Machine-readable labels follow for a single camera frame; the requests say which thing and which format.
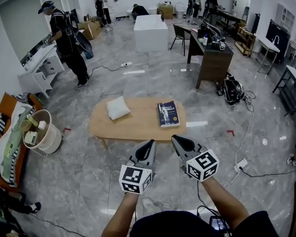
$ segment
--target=black chair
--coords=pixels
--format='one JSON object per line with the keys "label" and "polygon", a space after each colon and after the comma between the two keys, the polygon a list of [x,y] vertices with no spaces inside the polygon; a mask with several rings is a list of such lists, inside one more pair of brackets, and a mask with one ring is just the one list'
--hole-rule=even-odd
{"label": "black chair", "polygon": [[182,45],[184,45],[184,56],[185,56],[185,40],[189,40],[191,38],[191,34],[189,30],[183,27],[176,26],[176,25],[173,25],[173,27],[174,27],[174,32],[176,33],[176,37],[172,43],[170,50],[172,49],[173,44],[176,40],[182,40]]}

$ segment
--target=green blanket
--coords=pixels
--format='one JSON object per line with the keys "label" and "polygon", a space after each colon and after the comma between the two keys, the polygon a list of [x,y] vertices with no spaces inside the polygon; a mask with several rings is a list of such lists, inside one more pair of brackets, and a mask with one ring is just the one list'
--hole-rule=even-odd
{"label": "green blanket", "polygon": [[20,143],[22,140],[23,132],[20,129],[22,122],[26,119],[26,115],[31,111],[31,108],[24,107],[25,111],[19,116],[19,119],[12,130],[11,136],[4,149],[4,159],[2,162],[3,166],[3,177],[7,180],[11,180],[11,173],[14,173],[14,166],[17,160]]}

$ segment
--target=white marker cube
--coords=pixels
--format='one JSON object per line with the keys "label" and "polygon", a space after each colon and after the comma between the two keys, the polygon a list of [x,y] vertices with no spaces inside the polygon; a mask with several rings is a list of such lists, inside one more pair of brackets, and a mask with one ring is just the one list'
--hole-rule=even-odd
{"label": "white marker cube", "polygon": [[123,191],[142,194],[151,182],[151,169],[122,165],[119,184]]}
{"label": "white marker cube", "polygon": [[213,150],[209,149],[186,162],[186,172],[203,182],[217,172],[219,160]]}

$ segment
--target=marble tile floor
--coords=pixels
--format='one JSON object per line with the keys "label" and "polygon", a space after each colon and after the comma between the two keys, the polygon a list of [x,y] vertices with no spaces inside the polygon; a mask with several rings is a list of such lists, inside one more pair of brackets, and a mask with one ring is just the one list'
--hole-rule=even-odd
{"label": "marble tile floor", "polygon": [[[175,37],[170,25],[173,21],[166,22],[170,47]],[[89,117],[96,103],[106,97],[121,95],[170,96],[181,101],[186,108],[187,122],[201,124],[190,125],[186,134],[214,150],[221,161],[215,178],[223,186],[236,175],[233,170],[235,152],[251,117],[243,102],[231,107],[223,96],[219,97],[214,83],[203,81],[200,89],[195,89],[198,65],[196,61],[186,64],[187,56],[183,56],[180,41],[176,41],[171,51],[136,52],[133,26],[127,19],[115,22],[113,31],[102,32],[91,42],[94,57],[86,60],[90,73],[100,65],[114,70],[118,68],[116,64],[131,61],[133,66],[115,72],[95,69],[90,83],[79,91],[74,90],[77,80],[69,69],[58,75],[45,108],[51,112],[58,128],[68,127],[72,132],[57,152],[47,158],[30,152],[26,164],[22,189],[28,202],[41,202],[42,209],[37,216],[88,237],[99,237],[118,208],[123,196],[118,183],[120,166],[135,145],[133,142],[108,141],[109,150],[103,149],[88,130]],[[257,74],[258,63],[242,56],[232,41],[227,43],[234,51],[230,72],[246,90],[257,96],[253,101],[254,126],[249,129],[238,159],[250,155],[252,135],[253,154],[247,172],[259,175],[292,170],[292,166],[286,165],[286,158],[295,150],[296,128],[290,116],[284,117],[282,103],[272,93],[276,82],[274,76],[264,78],[264,75]],[[139,70],[145,72],[125,73]],[[235,136],[227,130],[233,130]],[[267,140],[267,145],[262,143],[263,139]],[[195,211],[200,205],[196,180],[189,179],[180,170],[179,158],[170,145],[157,146],[155,165],[157,175],[143,196],[151,198],[163,210]],[[240,174],[227,189],[250,213],[266,210],[279,236],[286,237],[293,215],[295,180],[296,172],[263,178]],[[203,188],[200,196],[210,203]],[[30,236],[76,236],[32,216],[13,214]],[[139,203],[138,218],[144,214]]]}

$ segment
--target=extension cord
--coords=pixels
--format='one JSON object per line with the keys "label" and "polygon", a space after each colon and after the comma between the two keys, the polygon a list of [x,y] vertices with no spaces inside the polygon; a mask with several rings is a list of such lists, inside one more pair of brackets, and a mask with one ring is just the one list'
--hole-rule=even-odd
{"label": "extension cord", "polygon": [[240,168],[244,168],[245,166],[247,166],[247,164],[248,164],[248,162],[244,158],[240,162],[238,162],[237,165],[234,166],[234,169],[238,173],[240,171]]}
{"label": "extension cord", "polygon": [[126,63],[122,63],[120,66],[127,67],[127,66],[131,66],[132,64],[133,64],[132,62],[126,62]]}

